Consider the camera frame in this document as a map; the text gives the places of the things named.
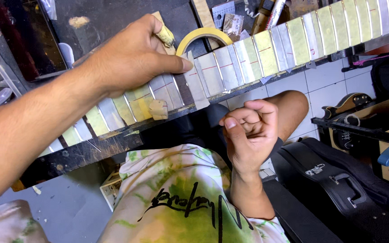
green tie-dye shirt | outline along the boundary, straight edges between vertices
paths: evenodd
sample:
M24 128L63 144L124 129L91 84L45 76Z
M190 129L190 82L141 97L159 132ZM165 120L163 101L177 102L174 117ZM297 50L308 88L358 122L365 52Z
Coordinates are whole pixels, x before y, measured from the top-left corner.
M289 242L277 218L246 218L229 203L231 172L208 149L132 151L120 176L99 242Z

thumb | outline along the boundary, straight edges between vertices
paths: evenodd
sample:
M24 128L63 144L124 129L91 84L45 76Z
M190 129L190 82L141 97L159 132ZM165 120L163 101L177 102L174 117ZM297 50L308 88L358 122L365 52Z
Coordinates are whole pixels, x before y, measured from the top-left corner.
M241 124L233 117L228 117L224 120L224 126L226 128L226 135L232 141L235 150L248 151L249 141L247 140L246 133Z
M193 64L184 58L176 55L157 54L159 56L158 66L160 68L159 74L173 73L181 74L190 71Z

tape roll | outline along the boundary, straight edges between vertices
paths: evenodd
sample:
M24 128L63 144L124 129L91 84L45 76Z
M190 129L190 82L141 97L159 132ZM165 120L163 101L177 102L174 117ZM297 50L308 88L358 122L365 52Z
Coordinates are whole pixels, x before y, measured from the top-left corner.
M191 42L201 37L215 38L224 45L232 44L232 40L223 31L208 27L198 28L190 32L184 37L184 39L182 39L181 43L178 45L178 49L176 50L176 55L181 56L183 53L185 53L185 50Z

right hand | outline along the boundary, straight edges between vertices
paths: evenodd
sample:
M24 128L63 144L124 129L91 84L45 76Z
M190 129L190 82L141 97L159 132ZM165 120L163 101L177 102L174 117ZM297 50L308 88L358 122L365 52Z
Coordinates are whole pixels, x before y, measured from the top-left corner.
M160 39L162 23L146 14L129 24L97 50L78 70L94 87L108 97L119 97L162 73L184 73L193 64L184 58L167 55Z
M259 168L278 138L278 108L262 99L244 102L243 108L227 113L224 126L227 154L241 178L258 176Z

black guitar case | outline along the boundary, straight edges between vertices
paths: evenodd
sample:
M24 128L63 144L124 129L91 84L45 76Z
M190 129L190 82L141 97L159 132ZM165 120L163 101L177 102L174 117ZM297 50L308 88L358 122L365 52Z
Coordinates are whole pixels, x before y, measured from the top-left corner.
M344 242L389 242L389 212L354 176L302 143L271 157L278 180Z

